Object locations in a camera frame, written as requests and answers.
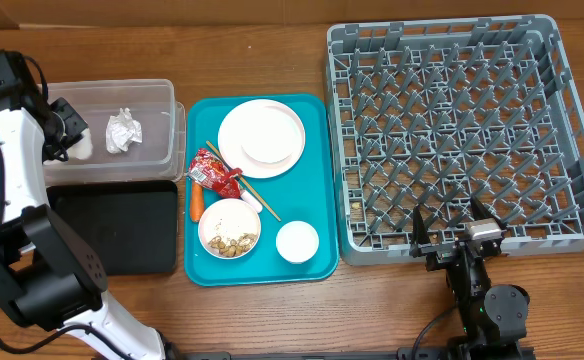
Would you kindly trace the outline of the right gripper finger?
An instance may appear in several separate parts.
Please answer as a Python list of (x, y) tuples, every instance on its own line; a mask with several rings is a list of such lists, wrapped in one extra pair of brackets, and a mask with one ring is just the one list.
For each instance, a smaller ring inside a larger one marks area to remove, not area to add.
[(416, 205), (412, 211), (412, 237), (410, 244), (414, 246), (429, 245), (431, 243), (428, 229), (421, 215), (421, 206)]
[(474, 220), (495, 219), (495, 215), (476, 196), (470, 198), (470, 208)]

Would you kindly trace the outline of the white napkin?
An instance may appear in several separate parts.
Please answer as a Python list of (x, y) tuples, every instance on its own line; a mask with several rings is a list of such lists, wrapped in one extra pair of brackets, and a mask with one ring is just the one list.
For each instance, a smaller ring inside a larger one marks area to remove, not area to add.
[(81, 132), (81, 135), (82, 138), (67, 151), (69, 162), (87, 160), (92, 156), (93, 143), (91, 130), (87, 128)]

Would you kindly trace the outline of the white green tissue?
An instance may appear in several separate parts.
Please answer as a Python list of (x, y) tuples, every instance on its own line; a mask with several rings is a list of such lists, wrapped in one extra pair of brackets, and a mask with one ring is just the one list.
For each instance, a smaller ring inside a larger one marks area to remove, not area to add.
[(109, 117), (105, 133), (106, 150), (109, 153), (127, 152), (132, 143), (142, 142), (142, 126), (132, 117), (129, 108), (120, 108), (117, 115)]

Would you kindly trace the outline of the red snack wrapper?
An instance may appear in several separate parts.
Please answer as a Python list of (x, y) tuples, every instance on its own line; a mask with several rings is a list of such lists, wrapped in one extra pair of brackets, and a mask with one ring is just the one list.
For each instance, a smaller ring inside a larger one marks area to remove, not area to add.
[(188, 167), (187, 175), (198, 185), (213, 190), (222, 198), (239, 198), (238, 176), (242, 170), (230, 170), (213, 152), (200, 148)]

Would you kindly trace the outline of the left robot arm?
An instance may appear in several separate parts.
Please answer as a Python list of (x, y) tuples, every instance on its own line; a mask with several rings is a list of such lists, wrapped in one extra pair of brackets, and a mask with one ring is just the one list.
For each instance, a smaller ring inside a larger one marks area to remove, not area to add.
[(43, 163), (87, 125), (37, 84), (0, 80), (0, 349), (32, 353), (69, 334), (107, 359), (174, 359), (172, 343), (108, 291), (96, 252), (48, 204)]

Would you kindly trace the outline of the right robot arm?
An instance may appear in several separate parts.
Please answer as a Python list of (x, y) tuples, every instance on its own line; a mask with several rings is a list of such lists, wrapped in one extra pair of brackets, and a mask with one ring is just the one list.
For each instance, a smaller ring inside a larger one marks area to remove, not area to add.
[[(532, 348), (520, 346), (527, 335), (530, 297), (518, 285), (494, 285), (485, 260), (502, 253), (506, 224), (492, 214), (478, 198), (470, 199), (473, 220), (450, 243), (431, 242), (428, 228), (417, 205), (412, 211), (410, 255), (423, 257), (429, 271), (444, 270), (455, 304), (430, 321), (415, 339), (412, 348), (400, 349), (399, 357), (411, 359), (533, 359)], [(453, 337), (444, 347), (421, 343), (429, 330), (452, 312), (459, 313), (464, 334)]]

